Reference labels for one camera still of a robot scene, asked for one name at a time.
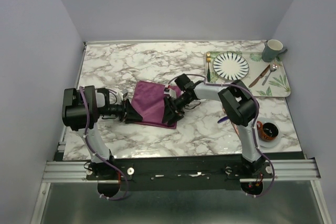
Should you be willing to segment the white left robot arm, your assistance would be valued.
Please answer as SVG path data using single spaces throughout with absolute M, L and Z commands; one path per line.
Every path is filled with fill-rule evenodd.
M 62 121 L 85 143 L 91 158 L 91 169 L 104 179 L 121 172 L 113 163 L 110 149 L 103 142 L 97 122 L 107 116 L 128 123 L 142 122 L 143 117 L 131 105 L 128 90 L 116 92 L 107 88 L 85 86 L 64 90 Z

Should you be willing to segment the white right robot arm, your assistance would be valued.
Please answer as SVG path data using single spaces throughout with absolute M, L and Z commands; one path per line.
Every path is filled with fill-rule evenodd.
M 221 102 L 226 116 L 238 129 L 242 145 L 242 173 L 249 178 L 259 174 L 265 162 L 257 133 L 259 103 L 244 83 L 240 80 L 222 85 L 193 82 L 186 74 L 179 75 L 173 81 L 182 94 L 175 98 L 171 96 L 170 86 L 165 86 L 162 123 L 170 126 L 181 120 L 184 117 L 184 108 L 193 101 Z

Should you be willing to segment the purple satin napkin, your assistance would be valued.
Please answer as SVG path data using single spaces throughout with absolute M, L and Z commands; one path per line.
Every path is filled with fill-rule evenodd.
M 165 85 L 153 82 L 139 81 L 131 101 L 133 108 L 143 117 L 138 124 L 176 129 L 177 123 L 167 125 L 162 123 L 164 114 Z

